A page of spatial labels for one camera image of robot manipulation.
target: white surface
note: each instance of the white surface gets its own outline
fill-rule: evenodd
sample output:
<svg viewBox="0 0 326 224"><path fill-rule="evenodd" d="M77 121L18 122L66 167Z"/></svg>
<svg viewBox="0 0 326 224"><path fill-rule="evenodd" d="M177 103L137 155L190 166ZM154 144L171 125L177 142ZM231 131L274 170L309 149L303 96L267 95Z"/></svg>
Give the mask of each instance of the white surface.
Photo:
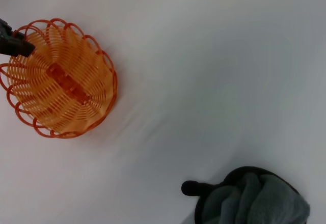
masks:
<svg viewBox="0 0 326 224"><path fill-rule="evenodd" d="M0 3L14 28L75 22L119 79L108 118L67 141L23 125L0 91L4 223L191 223L181 183L243 165L284 177L324 222L326 0Z"/></svg>

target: woven basket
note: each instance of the woven basket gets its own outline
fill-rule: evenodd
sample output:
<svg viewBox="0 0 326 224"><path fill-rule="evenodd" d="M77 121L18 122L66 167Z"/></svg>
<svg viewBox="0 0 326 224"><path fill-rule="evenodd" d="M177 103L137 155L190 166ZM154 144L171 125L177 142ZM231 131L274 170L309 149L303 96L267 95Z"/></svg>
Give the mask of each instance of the woven basket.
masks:
<svg viewBox="0 0 326 224"><path fill-rule="evenodd" d="M33 21L13 35L18 31L36 48L28 58L19 55L1 64L8 85L1 76L0 84L19 119L41 136L56 138L76 137L99 125L114 105L118 81L96 40L57 18Z"/></svg>

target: gray cloth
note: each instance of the gray cloth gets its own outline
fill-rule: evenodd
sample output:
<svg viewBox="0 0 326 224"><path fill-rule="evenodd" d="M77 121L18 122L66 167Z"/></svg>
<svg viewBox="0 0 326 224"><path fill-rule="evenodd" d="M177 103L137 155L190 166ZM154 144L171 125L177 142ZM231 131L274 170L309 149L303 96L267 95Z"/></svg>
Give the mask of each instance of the gray cloth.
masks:
<svg viewBox="0 0 326 224"><path fill-rule="evenodd" d="M309 204L272 175L247 173L236 186L215 189L206 199L203 224L304 224Z"/></svg>

